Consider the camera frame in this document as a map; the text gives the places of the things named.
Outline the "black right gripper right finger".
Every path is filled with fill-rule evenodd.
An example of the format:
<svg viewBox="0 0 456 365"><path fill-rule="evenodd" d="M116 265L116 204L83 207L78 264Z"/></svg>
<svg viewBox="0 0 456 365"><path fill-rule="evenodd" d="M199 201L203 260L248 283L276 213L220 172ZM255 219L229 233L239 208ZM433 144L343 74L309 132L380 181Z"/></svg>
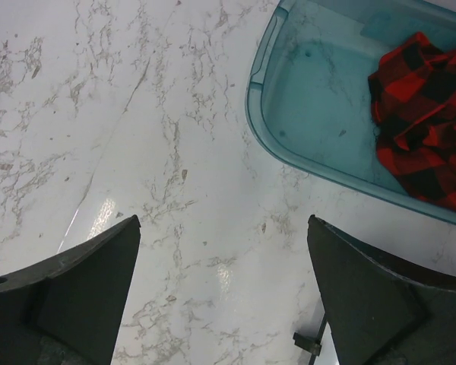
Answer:
<svg viewBox="0 0 456 365"><path fill-rule="evenodd" d="M456 277L364 243L321 218L307 243L341 364L456 364Z"/></svg>

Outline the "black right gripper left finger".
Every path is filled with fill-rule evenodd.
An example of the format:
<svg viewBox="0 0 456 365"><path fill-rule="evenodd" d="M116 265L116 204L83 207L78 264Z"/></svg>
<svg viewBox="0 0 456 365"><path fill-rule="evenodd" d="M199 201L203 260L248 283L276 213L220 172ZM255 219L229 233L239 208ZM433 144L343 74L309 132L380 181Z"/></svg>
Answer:
<svg viewBox="0 0 456 365"><path fill-rule="evenodd" d="M141 241L133 215L0 275L0 364L109 364Z"/></svg>

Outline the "red black plaid shirt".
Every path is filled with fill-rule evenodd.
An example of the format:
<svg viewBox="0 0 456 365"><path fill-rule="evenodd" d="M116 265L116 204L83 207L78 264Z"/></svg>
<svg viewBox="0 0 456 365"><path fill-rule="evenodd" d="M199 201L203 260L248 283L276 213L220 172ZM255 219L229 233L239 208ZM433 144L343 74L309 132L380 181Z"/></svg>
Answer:
<svg viewBox="0 0 456 365"><path fill-rule="evenodd" d="M381 165L408 195L456 211L456 49L415 33L368 82Z"/></svg>

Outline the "teal transparent plastic bin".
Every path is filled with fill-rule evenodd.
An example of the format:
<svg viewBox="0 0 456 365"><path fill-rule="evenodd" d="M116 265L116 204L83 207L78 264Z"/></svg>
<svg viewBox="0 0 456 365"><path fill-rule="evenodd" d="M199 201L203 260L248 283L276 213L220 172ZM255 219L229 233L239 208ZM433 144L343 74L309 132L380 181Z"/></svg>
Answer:
<svg viewBox="0 0 456 365"><path fill-rule="evenodd" d="M456 225L456 212L410 197L375 152L368 77L417 31L456 48L456 11L427 1L281 1L255 54L247 119L278 160Z"/></svg>

